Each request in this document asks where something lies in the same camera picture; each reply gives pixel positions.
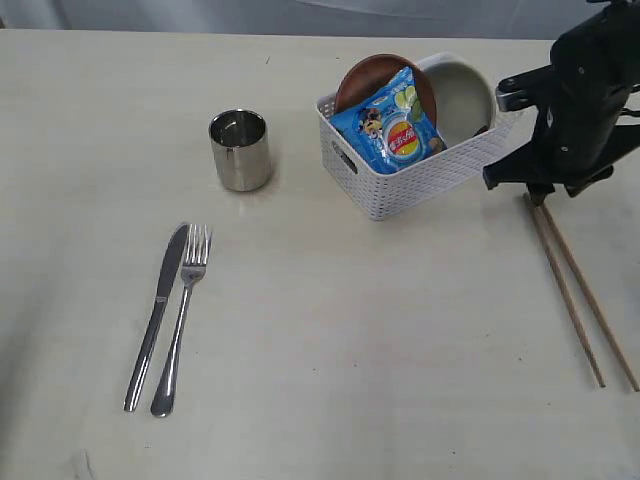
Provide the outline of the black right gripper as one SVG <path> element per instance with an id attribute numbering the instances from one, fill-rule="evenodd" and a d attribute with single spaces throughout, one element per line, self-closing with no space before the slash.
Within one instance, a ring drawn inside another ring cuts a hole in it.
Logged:
<path id="1" fill-rule="evenodd" d="M 613 175 L 635 150 L 635 127 L 617 123 L 635 88 L 635 61 L 554 54 L 554 80 L 536 105 L 531 139 L 483 169 L 488 189 L 524 184 L 541 206 L 562 185 L 575 198 Z"/>

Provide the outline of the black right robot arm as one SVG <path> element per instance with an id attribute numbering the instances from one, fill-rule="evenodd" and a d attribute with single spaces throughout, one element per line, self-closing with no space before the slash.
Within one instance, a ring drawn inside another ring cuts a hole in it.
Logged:
<path id="1" fill-rule="evenodd" d="M 529 142 L 484 167 L 488 189 L 523 184 L 541 204 L 556 186 L 576 197 L 609 178 L 614 165 L 638 149 L 638 125 L 621 125 L 639 90 L 639 4 L 609 1 L 598 14 L 561 35 L 544 67 L 505 78 L 498 107 L 537 110 Z"/>

